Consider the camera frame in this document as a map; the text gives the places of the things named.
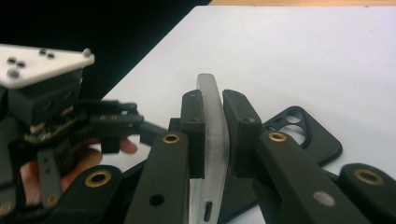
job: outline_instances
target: black screw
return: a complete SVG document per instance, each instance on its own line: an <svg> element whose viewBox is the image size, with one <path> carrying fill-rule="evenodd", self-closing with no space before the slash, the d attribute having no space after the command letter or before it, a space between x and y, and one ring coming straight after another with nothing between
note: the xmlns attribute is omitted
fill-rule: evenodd
<svg viewBox="0 0 396 224"><path fill-rule="evenodd" d="M84 49L84 51L82 51L82 55L86 58L89 58L91 56L91 50L90 49Z"/></svg>
<svg viewBox="0 0 396 224"><path fill-rule="evenodd" d="M47 58L53 59L53 58L55 58L55 54L50 52L50 53L47 54Z"/></svg>
<svg viewBox="0 0 396 224"><path fill-rule="evenodd" d="M47 50L46 49L40 49L40 51L38 52L39 55L44 56L47 54Z"/></svg>
<svg viewBox="0 0 396 224"><path fill-rule="evenodd" d="M7 63L15 63L16 61L17 61L17 58L15 58L15 57L9 57L7 59Z"/></svg>
<svg viewBox="0 0 396 224"><path fill-rule="evenodd" d="M26 63L24 61L17 61L17 66L19 68L24 68L26 66Z"/></svg>

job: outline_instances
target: human hand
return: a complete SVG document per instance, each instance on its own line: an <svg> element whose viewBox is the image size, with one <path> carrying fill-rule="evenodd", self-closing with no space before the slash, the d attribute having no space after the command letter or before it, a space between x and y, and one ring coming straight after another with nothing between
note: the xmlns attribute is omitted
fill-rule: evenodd
<svg viewBox="0 0 396 224"><path fill-rule="evenodd" d="M61 179L62 190L67 190L76 177L85 170L98 165L103 155L100 151L91 148L91 145L98 144L98 139L88 141L84 146L79 148L76 153L76 167ZM121 151L134 154L137 151L137 146L128 140L127 137L122 137L120 140ZM21 179L26 195L26 204L36 204L41 202L41 187L38 176L38 165L34 161L30 161L21 167Z"/></svg>

